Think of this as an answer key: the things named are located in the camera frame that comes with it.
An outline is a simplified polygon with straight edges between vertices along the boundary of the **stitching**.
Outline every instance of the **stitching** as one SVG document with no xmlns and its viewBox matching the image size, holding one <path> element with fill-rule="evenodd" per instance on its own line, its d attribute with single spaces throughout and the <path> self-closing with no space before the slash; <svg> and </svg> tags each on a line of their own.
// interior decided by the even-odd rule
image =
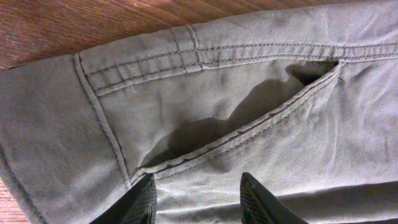
<svg viewBox="0 0 398 224">
<path fill-rule="evenodd" d="M 26 192 L 24 186 L 19 182 L 19 180 L 17 179 L 17 177 L 15 176 L 15 174 L 13 173 L 13 171 L 11 170 L 11 167 L 9 166 L 8 162 L 7 162 L 7 157 L 6 154 L 3 152 L 3 148 L 0 147 L 0 154 L 1 157 L 4 159 L 4 165 L 6 167 L 6 169 L 8 170 L 8 172 L 11 175 L 11 178 L 14 180 L 14 183 L 17 184 L 19 190 L 25 194 L 26 196 L 26 201 L 27 203 L 33 208 L 33 212 L 38 216 L 38 218 L 40 219 L 40 221 L 42 221 L 42 223 L 47 223 L 45 221 L 45 219 L 43 218 L 43 216 L 41 215 L 41 213 L 37 210 L 37 208 L 35 207 L 35 205 L 33 204 L 33 201 L 30 199 L 29 194 Z"/>
<path fill-rule="evenodd" d="M 200 50 L 218 50 L 218 49 L 230 49 L 230 48 L 241 48 L 241 47 L 266 47 L 266 46 L 307 46 L 307 47 L 334 47 L 340 49 L 355 49 L 355 48 L 365 48 L 365 47 L 378 47 L 385 45 L 397 45 L 397 43 L 388 43 L 388 44 L 372 44 L 372 45 L 362 45 L 362 46 L 337 46 L 337 45 L 323 45 L 323 44 L 278 44 L 278 43 L 269 43 L 269 44 L 243 44 L 243 45 L 230 45 L 230 46 L 222 46 L 222 47 L 210 47 L 207 49 Z"/>
<path fill-rule="evenodd" d="M 222 46 L 222 47 L 210 47 L 210 48 L 206 48 L 206 49 L 198 49 L 196 42 L 194 41 L 194 37 L 192 36 L 192 33 L 189 31 L 188 26 L 186 26 L 191 40 L 193 42 L 193 46 L 194 49 L 192 50 L 182 50 L 182 51 L 174 51 L 174 52 L 169 52 L 169 53 L 165 53 L 165 54 L 160 54 L 160 55 L 155 55 L 155 56 L 151 56 L 151 57 L 147 57 L 147 58 L 143 58 L 143 59 L 138 59 L 132 62 L 125 62 L 125 63 L 120 63 L 117 65 L 112 65 L 110 67 L 107 68 L 103 68 L 100 70 L 97 70 L 95 72 L 90 72 L 89 74 L 87 74 L 87 76 L 90 75 L 96 75 L 99 72 L 103 72 L 112 68 L 116 68 L 118 66 L 123 66 L 123 65 L 129 65 L 132 63 L 138 63 L 138 62 L 142 62 L 145 60 L 150 60 L 150 59 L 154 59 L 154 58 L 158 58 L 158 57 L 164 57 L 164 56 L 168 56 L 168 55 L 174 55 L 174 54 L 181 54 L 181 53 L 185 53 L 185 52 L 194 52 L 197 56 L 197 60 L 199 65 L 201 65 L 200 60 L 198 58 L 198 54 L 197 51 L 209 51 L 209 50 L 218 50 L 218 49 L 230 49 L 230 48 L 245 48 L 245 47 L 266 47 L 266 46 L 307 46 L 307 47 L 335 47 L 335 48 L 339 48 L 339 49 L 358 49 L 358 48 L 366 48 L 366 47 L 379 47 L 379 46 L 388 46 L 388 45 L 397 45 L 397 43 L 387 43 L 387 44 L 371 44 L 371 45 L 362 45 L 362 46 L 337 46 L 337 45 L 320 45 L 320 44 L 278 44 L 278 43 L 269 43 L 269 44 L 244 44 L 244 45 L 229 45 L 229 46 Z"/>
<path fill-rule="evenodd" d="M 112 66 L 107 67 L 107 68 L 103 68 L 101 70 L 97 70 L 95 72 L 90 72 L 89 74 L 87 74 L 87 76 L 95 75 L 97 73 L 100 73 L 100 72 L 103 72 L 103 71 L 107 71 L 109 69 L 116 68 L 118 66 L 129 65 L 129 64 L 132 64 L 132 63 L 143 62 L 145 60 L 150 60 L 150 59 L 153 59 L 153 58 L 164 57 L 164 56 L 169 56 L 169 55 L 175 55 L 175 54 L 180 54 L 180 53 L 185 53 L 185 52 L 193 52 L 193 51 L 195 51 L 195 50 L 194 49 L 193 50 L 181 50 L 180 52 L 178 52 L 178 51 L 169 52 L 169 53 L 155 55 L 155 56 L 151 56 L 151 57 L 147 57 L 147 58 L 143 58 L 143 59 L 138 59 L 138 60 L 135 60 L 135 61 L 132 61 L 132 62 L 120 63 L 120 64 L 117 64 L 117 65 L 112 65 Z"/>
<path fill-rule="evenodd" d="M 366 55 L 366 56 L 360 56 L 360 57 L 329 57 L 329 56 L 316 56 L 316 55 L 276 54 L 276 55 L 263 55 L 263 56 L 248 57 L 248 58 L 231 58 L 231 59 L 224 59 L 224 60 L 214 60 L 212 62 L 202 62 L 202 64 L 209 65 L 209 64 L 212 64 L 212 63 L 230 62 L 230 61 L 242 61 L 242 60 L 253 60 L 253 59 L 259 59 L 259 58 L 269 58 L 269 57 L 278 57 L 278 56 L 282 56 L 282 57 L 306 57 L 306 58 L 335 58 L 335 59 L 347 58 L 347 59 L 356 59 L 356 58 L 367 58 L 367 57 L 374 57 L 374 56 L 389 56 L 389 55 L 398 55 L 398 53 L 375 54 L 375 55 Z M 189 67 L 189 66 L 194 66 L 194 65 L 199 65 L 199 63 L 192 63 L 192 64 L 185 65 L 185 66 Z M 146 75 L 153 75 L 153 74 L 156 74 L 156 73 L 166 72 L 166 71 L 169 71 L 169 70 L 175 70 L 175 69 L 178 69 L 178 68 L 183 68 L 183 65 L 176 66 L 176 67 L 171 67 L 171 68 L 165 68 L 165 69 L 161 69 L 161 70 L 158 70 L 158 71 L 155 71 L 155 72 L 147 72 L 147 73 L 145 73 L 143 75 L 140 75 L 140 76 L 137 76 L 137 77 L 127 78 L 127 79 L 125 79 L 123 81 L 112 83 L 112 84 L 109 84 L 108 86 L 104 86 L 104 87 L 98 88 L 98 89 L 95 90 L 95 92 L 100 91 L 100 90 L 104 90 L 104 89 L 107 89 L 107 88 L 112 88 L 115 85 L 119 85 L 119 84 L 122 84 L 122 83 L 124 83 L 126 81 L 133 80 L 133 79 L 136 79 L 136 78 L 142 78 L 142 77 L 144 77 Z"/>
<path fill-rule="evenodd" d="M 169 30 L 170 30 L 170 33 L 171 33 L 172 36 L 173 36 L 173 40 L 174 40 L 174 42 L 175 42 L 175 46 L 176 46 L 176 48 L 177 48 L 178 55 L 180 56 L 181 63 L 182 63 L 182 66 L 183 66 L 183 68 L 184 68 L 184 70 L 185 70 L 185 73 L 188 73 L 187 67 L 185 66 L 184 60 L 183 60 L 183 58 L 182 58 L 180 46 L 178 46 L 178 43 L 177 43 L 177 39 L 175 38 L 175 35 L 174 35 L 174 33 L 173 33 L 173 30 L 172 30 L 171 28 L 170 28 Z"/>
<path fill-rule="evenodd" d="M 160 72 L 166 72 L 166 71 L 175 70 L 175 69 L 183 68 L 183 67 L 194 66 L 194 65 L 198 65 L 198 64 L 197 63 L 192 63 L 192 64 L 189 64 L 189 65 L 180 65 L 180 66 L 175 66 L 175 67 L 171 67 L 171 68 L 161 69 L 161 70 L 158 70 L 156 72 L 147 72 L 147 73 L 144 73 L 144 74 L 142 74 L 140 76 L 127 78 L 127 79 L 125 79 L 123 81 L 120 81 L 120 82 L 117 82 L 117 83 L 112 83 L 112 84 L 109 84 L 108 86 L 98 88 L 98 89 L 95 90 L 95 92 L 100 91 L 100 90 L 104 90 L 104 89 L 107 89 L 107 88 L 112 88 L 112 87 L 114 87 L 116 85 L 119 85 L 119 84 L 122 84 L 122 83 L 124 83 L 126 81 L 134 80 L 136 78 L 142 78 L 142 77 L 144 77 L 146 75 L 154 75 L 154 74 L 157 74 L 157 73 L 160 73 Z"/>
<path fill-rule="evenodd" d="M 198 46 L 197 46 L 197 38 L 196 35 L 192 29 L 192 27 L 190 25 L 185 26 L 185 28 L 187 29 L 189 36 L 191 37 L 192 43 L 193 43 L 193 49 L 195 50 L 195 55 L 197 57 L 200 69 L 203 70 L 203 63 L 202 61 L 199 59 L 199 50 L 198 50 Z"/>
<path fill-rule="evenodd" d="M 83 66 L 81 66 L 80 54 L 77 54 L 77 56 L 78 56 L 79 61 L 80 61 L 81 70 L 82 70 L 83 74 L 85 74 L 85 71 L 84 71 L 84 69 L 83 69 Z M 120 166 L 120 163 L 119 163 L 118 155 L 116 154 L 116 149 L 113 147 L 113 145 L 112 145 L 112 143 L 111 143 L 111 140 L 110 140 L 109 136 L 106 134 L 106 131 L 105 131 L 105 129 L 104 129 L 104 126 L 102 125 L 102 122 L 101 122 L 101 120 L 100 120 L 100 117 L 98 116 L 97 110 L 95 109 L 93 102 L 90 100 L 90 97 L 88 96 L 88 93 L 87 93 L 86 89 L 84 88 L 84 86 L 83 86 L 83 84 L 82 84 L 82 82 L 81 82 L 79 76 L 78 76 L 78 79 L 79 79 L 79 82 L 80 82 L 80 84 L 81 84 L 81 86 L 82 86 L 84 92 L 85 92 L 86 99 L 87 99 L 88 103 L 90 104 L 91 108 L 92 108 L 93 111 L 94 111 L 95 118 L 96 118 L 97 122 L 99 123 L 99 126 L 101 127 L 101 130 L 102 130 L 103 134 L 105 135 L 105 138 L 106 138 L 108 144 L 111 146 L 111 149 L 112 149 L 113 155 L 114 155 L 114 157 L 115 157 L 115 159 L 116 159 L 116 163 L 117 163 L 117 165 L 118 165 L 120 174 L 121 174 L 121 176 L 122 176 L 122 179 L 124 180 L 124 186 L 126 187 L 126 190 L 129 190 L 129 186 L 128 186 L 127 183 L 126 183 L 127 180 L 126 180 L 126 178 L 125 178 L 124 175 L 123 175 L 122 167 Z"/>
<path fill-rule="evenodd" d="M 156 179 L 156 180 L 161 180 L 161 179 L 164 179 L 164 178 L 166 178 L 166 177 L 171 177 L 171 176 L 173 176 L 173 175 L 177 175 L 177 174 L 179 174 L 179 173 L 182 173 L 182 172 L 185 172 L 185 171 L 187 171 L 187 170 L 190 170 L 190 169 L 192 169 L 192 168 L 194 168 L 194 167 L 196 167 L 196 166 L 200 166 L 200 165 L 202 165 L 202 164 L 204 164 L 204 163 L 206 163 L 206 162 L 210 162 L 211 160 L 216 159 L 217 157 L 222 156 L 223 154 L 229 152 L 230 150 L 232 150 L 232 149 L 234 149 L 234 148 L 236 148 L 236 147 L 239 147 L 240 145 L 242 145 L 242 144 L 244 144 L 244 143 L 246 143 L 246 142 L 248 142 L 248 141 L 250 141 L 250 140 L 256 138 L 258 135 L 264 133 L 265 131 L 267 131 L 268 129 L 270 129 L 271 127 L 273 127 L 274 125 L 276 125 L 276 124 L 278 124 L 279 122 L 281 122 L 281 121 L 287 119 L 292 113 L 296 112 L 302 105 L 304 105 L 305 102 L 307 102 L 307 100 L 308 100 L 312 95 L 314 95 L 314 94 L 317 93 L 318 91 L 324 89 L 331 81 L 333 81 L 333 77 L 335 77 L 335 75 L 329 77 L 327 80 L 324 80 L 322 83 L 319 83 L 318 86 L 321 85 L 321 84 L 323 84 L 323 86 L 320 87 L 319 89 L 317 89 L 316 91 L 314 91 L 313 93 L 311 93 L 310 95 L 308 95 L 307 99 L 305 99 L 303 102 L 301 102 L 301 104 L 299 104 L 294 110 L 290 111 L 288 114 L 286 114 L 286 115 L 283 116 L 282 118 L 278 119 L 275 123 L 273 123 L 273 124 L 271 124 L 270 126 L 264 128 L 263 130 L 257 132 L 255 135 L 251 136 L 250 138 L 247 138 L 247 139 L 245 139 L 244 141 L 242 141 L 242 142 L 240 142 L 240 143 L 238 143 L 238 144 L 236 144 L 236 145 L 230 147 L 229 149 L 227 149 L 227 150 L 225 150 L 225 151 L 223 151 L 223 152 L 221 152 L 221 153 L 219 153 L 219 154 L 214 155 L 213 157 L 209 158 L 208 160 L 205 160 L 205 161 L 203 161 L 203 162 L 201 162 L 201 163 L 195 164 L 194 166 L 191 166 L 191 167 L 186 168 L 186 169 L 184 169 L 184 170 L 178 171 L 178 172 L 176 172 L 176 173 L 174 173 L 174 174 L 170 174 L 170 175 L 163 176 L 163 177 L 161 177 L 161 178 L 159 178 L 159 179 Z"/>
</svg>

